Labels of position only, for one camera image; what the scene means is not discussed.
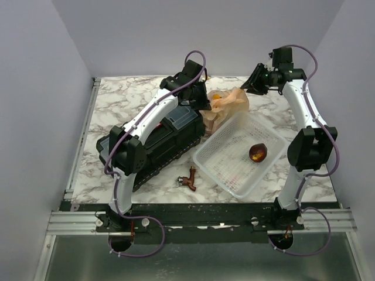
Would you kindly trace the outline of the orange plastic bag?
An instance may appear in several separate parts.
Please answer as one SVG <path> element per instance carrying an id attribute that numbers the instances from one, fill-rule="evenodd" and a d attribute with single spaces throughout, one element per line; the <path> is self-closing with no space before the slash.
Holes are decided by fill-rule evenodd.
<path id="1" fill-rule="evenodd" d="M 220 94 L 221 98 L 212 100 L 213 94 Z M 238 87 L 225 91 L 212 90 L 208 93 L 208 98 L 212 110 L 200 111 L 208 135 L 215 133 L 234 114 L 247 112 L 250 107 L 246 92 Z"/>

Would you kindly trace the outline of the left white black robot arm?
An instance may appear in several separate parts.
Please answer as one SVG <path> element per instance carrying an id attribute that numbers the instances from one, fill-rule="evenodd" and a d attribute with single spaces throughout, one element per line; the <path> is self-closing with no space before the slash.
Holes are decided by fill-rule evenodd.
<path id="1" fill-rule="evenodd" d="M 104 173 L 114 178 L 110 208 L 115 211 L 110 225 L 117 231 L 129 227 L 127 212 L 132 206 L 132 190 L 137 174 L 146 162 L 146 140 L 156 126 L 182 101 L 191 108 L 209 109 L 206 86 L 200 80 L 206 74 L 206 63 L 199 64 L 186 59 L 182 71 L 164 78 L 159 90 L 145 108 L 122 127 L 114 127 L 110 133 L 109 155 Z"/>

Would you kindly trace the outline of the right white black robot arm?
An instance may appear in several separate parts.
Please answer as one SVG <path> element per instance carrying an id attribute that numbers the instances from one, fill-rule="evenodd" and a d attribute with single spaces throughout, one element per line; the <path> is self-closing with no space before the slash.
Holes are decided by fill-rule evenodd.
<path id="1" fill-rule="evenodd" d="M 285 185 L 271 207 L 270 224 L 283 229 L 301 214 L 301 199 L 311 177 L 326 164 L 332 152 L 338 152 L 335 140 L 338 131 L 320 116 L 308 88 L 303 69 L 295 68 L 289 44 L 274 49 L 269 57 L 272 65 L 258 63 L 240 87 L 248 93 L 266 95 L 276 90 L 284 96 L 294 115 L 298 133 L 287 149 L 290 164 Z"/>

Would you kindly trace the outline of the yellow orange fake fruit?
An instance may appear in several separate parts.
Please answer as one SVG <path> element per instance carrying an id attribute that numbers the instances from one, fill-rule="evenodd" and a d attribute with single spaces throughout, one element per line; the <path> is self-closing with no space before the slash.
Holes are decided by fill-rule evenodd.
<path id="1" fill-rule="evenodd" d="M 221 98 L 220 94 L 213 94 L 213 96 L 212 96 L 212 100 L 218 100 L 220 98 Z"/>

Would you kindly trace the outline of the dark red fake plum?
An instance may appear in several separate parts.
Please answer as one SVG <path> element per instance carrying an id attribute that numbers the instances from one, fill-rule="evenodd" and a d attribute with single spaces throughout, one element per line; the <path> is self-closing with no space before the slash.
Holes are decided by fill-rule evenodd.
<path id="1" fill-rule="evenodd" d="M 262 162 L 268 154 L 268 149 L 264 143 L 253 145 L 249 150 L 249 157 L 255 163 Z"/>

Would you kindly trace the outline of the black plastic toolbox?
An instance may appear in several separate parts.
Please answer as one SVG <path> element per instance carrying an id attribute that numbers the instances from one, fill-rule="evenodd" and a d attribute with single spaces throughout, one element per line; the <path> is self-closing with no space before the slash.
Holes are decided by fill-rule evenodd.
<path id="1" fill-rule="evenodd" d="M 133 192 L 200 143 L 205 134 L 203 117 L 189 106 L 178 106 L 156 126 L 145 142 L 146 163 L 137 174 Z"/>

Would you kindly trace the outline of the clear plastic basket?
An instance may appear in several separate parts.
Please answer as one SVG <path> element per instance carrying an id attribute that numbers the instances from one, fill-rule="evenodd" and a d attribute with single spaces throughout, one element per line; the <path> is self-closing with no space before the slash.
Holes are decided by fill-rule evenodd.
<path id="1" fill-rule="evenodd" d="M 267 156 L 260 163 L 249 151 L 263 143 Z M 241 111 L 212 134 L 193 155 L 204 176 L 237 199 L 245 198 L 284 155 L 288 141 L 267 120 Z"/>

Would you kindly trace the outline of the brown metal faucet tap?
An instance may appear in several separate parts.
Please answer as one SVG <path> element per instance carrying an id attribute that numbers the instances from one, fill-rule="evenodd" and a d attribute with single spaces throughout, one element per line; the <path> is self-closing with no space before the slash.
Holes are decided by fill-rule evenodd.
<path id="1" fill-rule="evenodd" d="M 192 190 L 193 192 L 196 191 L 196 187 L 195 187 L 195 173 L 196 173 L 196 168 L 194 166 L 191 166 L 190 169 L 189 169 L 189 177 L 181 177 L 179 176 L 177 178 L 177 182 L 178 182 L 178 185 L 180 186 L 186 186 L 188 187 L 190 190 Z"/>

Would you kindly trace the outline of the aluminium mounting rail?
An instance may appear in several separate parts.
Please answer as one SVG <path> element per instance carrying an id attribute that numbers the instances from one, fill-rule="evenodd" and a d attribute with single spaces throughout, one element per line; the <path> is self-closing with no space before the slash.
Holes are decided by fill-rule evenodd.
<path id="1" fill-rule="evenodd" d="M 356 232 L 357 225 L 350 209 L 322 209 L 330 223 L 332 233 Z M 84 212 L 53 212 L 47 224 L 47 235 L 113 235 L 129 236 L 129 231 L 111 230 L 105 227 L 103 231 L 99 228 L 103 226 L 98 215 L 93 211 Z M 300 219 L 304 224 L 303 229 L 293 229 L 293 234 L 317 234 L 325 233 L 328 230 L 326 221 L 316 211 L 308 210 L 302 214 Z"/>

